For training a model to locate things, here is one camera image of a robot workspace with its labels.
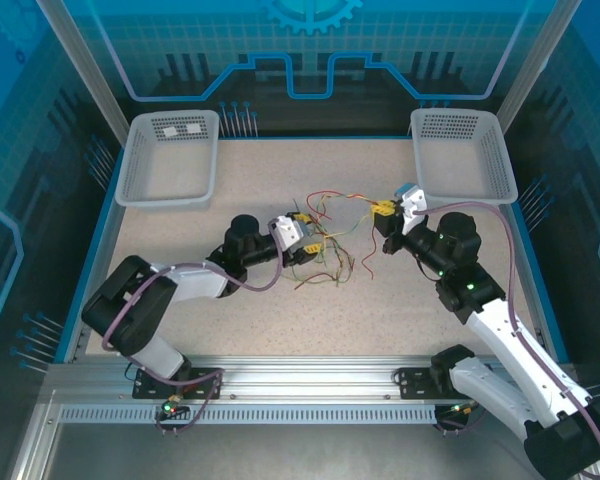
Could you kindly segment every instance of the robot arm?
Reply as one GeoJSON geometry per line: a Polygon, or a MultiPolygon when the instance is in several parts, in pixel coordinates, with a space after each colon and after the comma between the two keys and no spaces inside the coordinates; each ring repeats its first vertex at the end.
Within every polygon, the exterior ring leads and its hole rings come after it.
{"type": "Polygon", "coordinates": [[[571,379],[517,321],[514,332],[505,293],[478,263],[481,239],[473,218],[447,213],[437,230],[427,228],[424,194],[407,185],[393,203],[374,207],[374,225],[386,238],[383,252],[406,249],[439,278],[438,297],[458,320],[480,337],[518,388],[497,377],[466,347],[456,345],[432,358],[431,374],[441,392],[450,389],[482,404],[524,442],[534,467],[545,478],[567,478],[600,459],[600,447],[582,414],[565,393],[585,407],[600,430],[600,402],[571,379]],[[561,379],[561,391],[523,346],[561,379]]]}
{"type": "MultiPolygon", "coordinates": [[[[233,294],[239,287],[228,277],[244,283],[248,267],[278,257],[276,244],[282,250],[284,267],[308,262],[319,248],[309,245],[293,252],[291,248],[306,236],[309,222],[306,215],[289,213],[271,222],[271,233],[261,235],[254,217],[235,217],[225,233],[224,243],[201,267],[173,270],[157,278],[122,318],[109,343],[160,378],[188,379],[187,358],[156,333],[167,307],[192,298],[222,298],[233,294]]],[[[138,256],[127,257],[87,301],[82,319],[104,336],[129,297],[163,268],[138,256]]]]}

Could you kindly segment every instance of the speckled tabletop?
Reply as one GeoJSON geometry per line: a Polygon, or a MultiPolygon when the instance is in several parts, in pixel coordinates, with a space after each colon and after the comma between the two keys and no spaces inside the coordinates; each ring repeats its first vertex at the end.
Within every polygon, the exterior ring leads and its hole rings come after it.
{"type": "MultiPolygon", "coordinates": [[[[224,238],[231,219],[249,213],[261,231],[277,215],[306,210],[308,193],[333,189],[391,199],[402,184],[416,182],[409,140],[244,140],[221,141],[216,188],[204,212],[144,213],[127,209],[110,270],[126,256],[171,264],[204,259],[224,238]]],[[[332,232],[351,228],[368,212],[359,200],[329,203],[332,232]]],[[[508,249],[494,216],[469,212],[482,237],[480,262],[506,290],[508,249]]],[[[439,216],[430,226],[435,227],[439,216]]],[[[341,244],[359,261],[372,248],[369,219],[341,244]]],[[[463,343],[489,354],[484,343],[447,312],[433,284],[406,253],[380,251],[368,265],[375,279],[355,268],[350,282],[305,285],[294,291],[281,279],[265,293],[240,290],[226,299],[194,299],[173,304],[159,332],[176,348],[197,355],[419,355],[463,343]]],[[[320,271],[309,263],[299,275],[320,271]]],[[[249,271],[249,282],[263,285],[273,262],[249,271]]],[[[531,325],[522,288],[516,282],[516,310],[531,325]]],[[[105,354],[92,334],[88,354],[105,354]]]]}

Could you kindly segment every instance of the metal base plate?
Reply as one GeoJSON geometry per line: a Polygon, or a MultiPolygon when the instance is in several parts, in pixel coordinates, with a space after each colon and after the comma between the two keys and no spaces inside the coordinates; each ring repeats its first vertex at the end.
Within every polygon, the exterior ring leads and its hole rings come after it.
{"type": "MultiPolygon", "coordinates": [[[[192,368],[189,371],[189,379],[207,375],[218,370],[217,368],[192,368]]],[[[213,378],[210,378],[206,382],[201,382],[191,390],[185,392],[183,397],[186,400],[204,400],[209,395],[209,391],[213,386],[213,378]]],[[[215,393],[211,396],[212,400],[220,398],[220,386],[216,389],[215,393]]],[[[171,395],[176,393],[176,387],[165,385],[160,383],[154,378],[147,375],[144,371],[138,369],[136,371],[136,379],[134,382],[133,392],[131,396],[141,400],[166,400],[171,395]]]]}

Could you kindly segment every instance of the white plastic basket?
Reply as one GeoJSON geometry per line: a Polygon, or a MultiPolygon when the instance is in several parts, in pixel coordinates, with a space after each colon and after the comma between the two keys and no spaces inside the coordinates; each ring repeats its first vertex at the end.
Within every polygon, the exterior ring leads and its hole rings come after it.
{"type": "Polygon", "coordinates": [[[511,160],[495,115],[479,110],[423,108],[411,113],[418,184],[428,207],[518,198],[511,160]]]}
{"type": "Polygon", "coordinates": [[[202,210],[215,185],[220,118],[211,110],[154,112],[133,119],[116,202],[149,210],[202,210]]]}

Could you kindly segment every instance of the gear logo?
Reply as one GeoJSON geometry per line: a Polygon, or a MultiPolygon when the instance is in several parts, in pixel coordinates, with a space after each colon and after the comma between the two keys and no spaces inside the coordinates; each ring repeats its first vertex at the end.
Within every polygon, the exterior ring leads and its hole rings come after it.
{"type": "Polygon", "coordinates": [[[313,35],[317,30],[327,33],[329,27],[339,28],[342,19],[353,18],[352,11],[362,7],[362,0],[262,0],[262,4],[269,20],[277,20],[280,27],[313,35]]]}
{"type": "Polygon", "coordinates": [[[38,20],[34,0],[0,0],[0,30],[18,49],[33,40],[38,20]]]}

